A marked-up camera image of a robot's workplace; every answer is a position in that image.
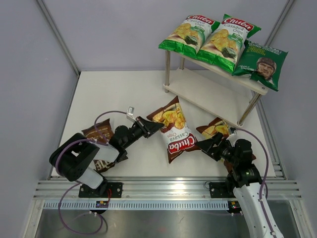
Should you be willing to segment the brown Chuba chips bag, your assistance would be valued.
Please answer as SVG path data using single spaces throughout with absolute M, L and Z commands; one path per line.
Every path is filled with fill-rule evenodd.
M 229 141 L 229 125 L 220 118 L 214 119 L 208 125 L 199 126 L 196 130 L 204 137 L 204 140 L 210 139 L 220 132 Z M 253 164 L 253 160 L 256 157 L 253 154 L 251 142 L 246 139 L 237 139 L 236 142 L 231 143 L 231 145 L 233 146 L 233 156 L 231 160 L 220 159 L 223 161 L 227 171 L 229 173 L 245 173 L 248 176 L 255 175 L 256 168 Z
M 196 146 L 197 139 L 188 127 L 177 96 L 164 107 L 149 114 L 147 119 L 163 124 L 160 132 L 166 144 L 169 163 L 183 152 L 191 152 L 199 149 Z

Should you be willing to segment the dark green Real chips bag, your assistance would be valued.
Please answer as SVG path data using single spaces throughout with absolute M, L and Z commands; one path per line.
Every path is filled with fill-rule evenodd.
M 281 69 L 288 53 L 249 40 L 244 42 L 244 46 L 232 75 L 249 75 L 251 80 L 277 92 Z

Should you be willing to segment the green Chuba cassava chips bag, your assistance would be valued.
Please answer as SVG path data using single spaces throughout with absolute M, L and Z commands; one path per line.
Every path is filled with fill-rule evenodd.
M 158 48 L 195 58 L 205 41 L 219 25 L 219 21 L 206 16 L 189 15 L 159 44 Z

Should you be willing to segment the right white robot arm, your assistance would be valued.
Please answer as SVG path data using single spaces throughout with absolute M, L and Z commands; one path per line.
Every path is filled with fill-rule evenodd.
M 265 183 L 268 168 L 264 177 L 253 163 L 252 144 L 246 139 L 237 139 L 232 145 L 218 132 L 210 139 L 198 141 L 195 145 L 206 155 L 232 165 L 225 180 L 225 192 L 235 196 L 245 217 L 250 237 L 282 238 L 284 235 L 278 228 L 269 208 Z

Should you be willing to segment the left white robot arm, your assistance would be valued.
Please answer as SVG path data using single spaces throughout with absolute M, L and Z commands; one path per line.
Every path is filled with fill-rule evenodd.
M 163 127 L 163 123 L 136 117 L 130 128 L 118 126 L 108 143 L 76 133 L 51 154 L 49 163 L 68 181 L 86 185 L 95 197 L 102 197 L 107 191 L 107 179 L 92 169 L 90 163 L 95 158 L 117 162 L 127 155 L 126 149 L 134 142 L 151 137 Z

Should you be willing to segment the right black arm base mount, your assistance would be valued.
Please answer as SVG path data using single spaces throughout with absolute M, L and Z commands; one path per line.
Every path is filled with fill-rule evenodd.
M 235 198 L 233 192 L 230 192 L 225 182 L 210 182 L 209 191 L 211 198 Z

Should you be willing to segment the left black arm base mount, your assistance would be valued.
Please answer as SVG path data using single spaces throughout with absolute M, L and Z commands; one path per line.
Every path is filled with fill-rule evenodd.
M 108 182 L 96 189 L 87 185 L 82 185 L 79 189 L 79 198 L 121 198 L 123 183 Z

